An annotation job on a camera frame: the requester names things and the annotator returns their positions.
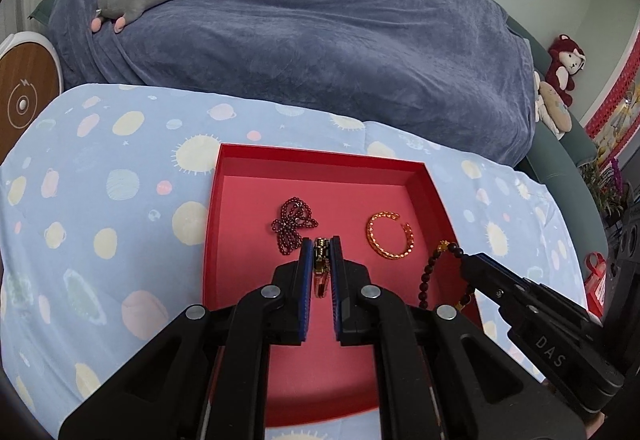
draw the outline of red bag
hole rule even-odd
[[[587,293],[587,307],[589,312],[601,318],[604,313],[607,261],[599,252],[591,252],[587,255],[585,263],[587,268],[591,270],[591,275],[584,282],[584,289]]]

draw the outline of potted plant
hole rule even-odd
[[[584,183],[587,185],[598,212],[606,221],[607,227],[615,224],[625,210],[622,198],[622,176],[618,161],[613,159],[610,166],[601,170],[596,161],[580,168]]]

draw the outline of pink paw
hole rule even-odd
[[[116,22],[113,24],[113,31],[116,34],[119,34],[120,32],[122,32],[122,29],[124,28],[124,26],[127,24],[127,22],[125,21],[125,19],[123,17],[119,17]]]
[[[96,32],[98,32],[98,30],[100,30],[101,26],[102,26],[102,21],[99,18],[96,17],[91,22],[91,32],[93,32],[95,34]]]

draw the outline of wooden bead bracelet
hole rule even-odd
[[[447,242],[446,240],[442,240],[436,250],[433,251],[433,254],[429,258],[427,262],[427,266],[424,267],[424,274],[420,280],[420,293],[418,294],[418,299],[420,300],[420,304],[418,305],[423,310],[428,308],[427,303],[427,290],[429,289],[429,280],[431,279],[431,274],[433,273],[433,267],[436,265],[436,261],[442,255],[443,252],[450,252],[456,258],[462,258],[464,255],[464,251],[458,246],[455,242]],[[471,296],[474,294],[476,289],[474,289],[471,285],[466,286],[465,295],[460,298],[460,302],[456,305],[456,310],[460,312],[466,305],[471,303]]]

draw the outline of speaker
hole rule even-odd
[[[615,366],[628,372],[640,357],[640,204],[622,218],[620,248],[607,265],[603,328]]]

